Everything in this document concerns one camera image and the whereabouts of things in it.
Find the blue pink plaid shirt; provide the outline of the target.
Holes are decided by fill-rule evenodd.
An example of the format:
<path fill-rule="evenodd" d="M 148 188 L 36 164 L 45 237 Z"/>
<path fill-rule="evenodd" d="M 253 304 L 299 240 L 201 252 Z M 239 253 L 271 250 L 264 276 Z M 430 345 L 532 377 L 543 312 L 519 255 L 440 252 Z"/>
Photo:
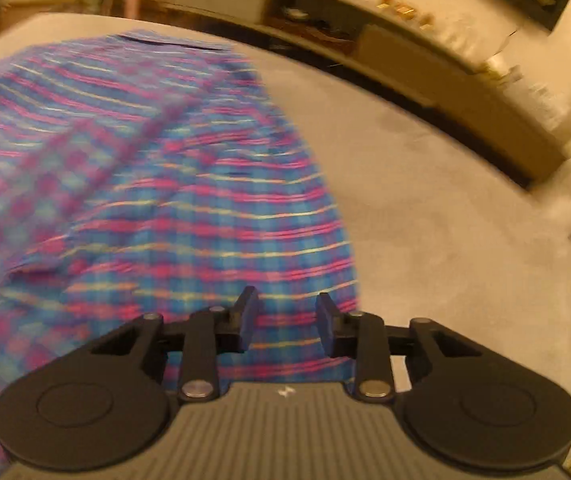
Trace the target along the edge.
<path fill-rule="evenodd" d="M 0 60 L 0 392 L 138 316 L 264 305 L 223 378 L 346 382 L 315 300 L 357 304 L 339 210 L 256 68 L 145 30 Z M 4 456 L 0 449 L 0 470 Z"/>

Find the golden ornaments on cabinet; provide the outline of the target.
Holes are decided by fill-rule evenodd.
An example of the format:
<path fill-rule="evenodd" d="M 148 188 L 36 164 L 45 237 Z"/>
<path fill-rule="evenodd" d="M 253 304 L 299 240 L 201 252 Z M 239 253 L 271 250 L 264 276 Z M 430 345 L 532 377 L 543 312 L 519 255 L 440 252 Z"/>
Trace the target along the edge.
<path fill-rule="evenodd" d="M 422 13 L 412 4 L 401 0 L 379 0 L 377 8 L 382 12 L 392 13 L 401 21 L 417 26 L 422 30 L 435 26 L 435 18 L 432 13 Z"/>

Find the long grey TV cabinet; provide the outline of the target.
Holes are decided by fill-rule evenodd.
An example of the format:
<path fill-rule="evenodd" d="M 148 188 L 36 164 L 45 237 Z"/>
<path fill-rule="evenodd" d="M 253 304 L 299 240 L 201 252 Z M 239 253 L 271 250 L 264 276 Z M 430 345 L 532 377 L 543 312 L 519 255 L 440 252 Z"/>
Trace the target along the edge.
<path fill-rule="evenodd" d="M 473 63 L 365 0 L 166 0 L 168 8 L 244 28 L 391 101 L 526 188 L 566 161 L 560 143 Z"/>

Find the grey bed mat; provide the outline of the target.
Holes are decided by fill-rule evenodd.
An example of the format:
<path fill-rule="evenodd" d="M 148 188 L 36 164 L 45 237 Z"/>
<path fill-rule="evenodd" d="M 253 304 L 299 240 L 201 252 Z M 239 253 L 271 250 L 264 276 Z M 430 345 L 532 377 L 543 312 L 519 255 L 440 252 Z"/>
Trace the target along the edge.
<path fill-rule="evenodd" d="M 0 35 L 0 60 L 132 30 L 224 44 L 256 68 L 339 210 L 353 310 L 434 318 L 571 392 L 570 244 L 528 195 L 425 122 L 287 58 L 122 18 L 37 15 Z"/>

